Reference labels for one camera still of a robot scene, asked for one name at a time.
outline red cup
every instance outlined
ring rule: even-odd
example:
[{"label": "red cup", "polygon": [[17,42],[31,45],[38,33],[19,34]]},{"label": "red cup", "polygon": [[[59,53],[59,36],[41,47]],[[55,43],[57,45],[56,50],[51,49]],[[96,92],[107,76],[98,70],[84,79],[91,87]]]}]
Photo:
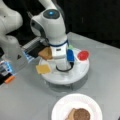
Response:
[{"label": "red cup", "polygon": [[78,53],[77,57],[78,57],[79,60],[85,61],[89,57],[89,52],[88,51],[81,51],[81,52]]}]

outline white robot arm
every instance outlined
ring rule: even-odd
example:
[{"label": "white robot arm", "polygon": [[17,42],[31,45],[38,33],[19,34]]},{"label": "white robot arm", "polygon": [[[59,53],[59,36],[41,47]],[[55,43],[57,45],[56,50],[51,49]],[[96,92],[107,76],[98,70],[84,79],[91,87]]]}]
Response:
[{"label": "white robot arm", "polygon": [[17,30],[23,24],[21,15],[8,8],[3,0],[0,0],[0,47],[4,51],[4,59],[9,61],[17,72],[27,60],[20,48],[18,40],[6,34]]},{"label": "white robot arm", "polygon": [[51,0],[39,1],[46,10],[32,18],[32,31],[48,39],[57,68],[66,71],[69,67],[66,59],[68,40],[63,17]]},{"label": "white robot arm", "polygon": [[39,2],[46,8],[46,9],[56,9],[55,5],[51,0],[39,0]]}]

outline white plate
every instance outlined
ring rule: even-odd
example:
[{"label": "white plate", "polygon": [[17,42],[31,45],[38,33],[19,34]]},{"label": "white plate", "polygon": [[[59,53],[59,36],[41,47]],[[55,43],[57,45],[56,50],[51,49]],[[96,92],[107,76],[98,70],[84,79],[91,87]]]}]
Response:
[{"label": "white plate", "polygon": [[82,94],[70,94],[61,98],[53,108],[51,119],[65,120],[73,108],[89,111],[90,120],[102,120],[99,105],[92,98]]}]

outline black cable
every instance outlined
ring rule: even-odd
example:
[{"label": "black cable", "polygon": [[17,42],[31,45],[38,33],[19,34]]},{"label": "black cable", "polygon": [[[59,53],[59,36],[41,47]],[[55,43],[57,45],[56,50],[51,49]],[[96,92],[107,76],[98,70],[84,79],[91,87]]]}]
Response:
[{"label": "black cable", "polygon": [[57,69],[58,71],[60,71],[60,72],[69,72],[70,70],[73,69],[73,67],[74,67],[74,62],[70,62],[70,66],[71,66],[71,68],[70,68],[70,69],[67,69],[67,70],[59,70],[57,66],[56,66],[56,69]]}]

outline gray table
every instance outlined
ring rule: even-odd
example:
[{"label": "gray table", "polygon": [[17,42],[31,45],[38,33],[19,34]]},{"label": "gray table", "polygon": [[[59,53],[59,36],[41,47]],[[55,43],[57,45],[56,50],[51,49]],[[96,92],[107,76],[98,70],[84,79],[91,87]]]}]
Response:
[{"label": "gray table", "polygon": [[[120,50],[73,33],[71,44],[90,52],[90,71],[86,84],[77,93],[97,101],[103,120],[120,116]],[[39,58],[21,70],[9,85],[0,87],[0,120],[50,120],[54,104],[60,98],[44,84],[35,66]]]}]

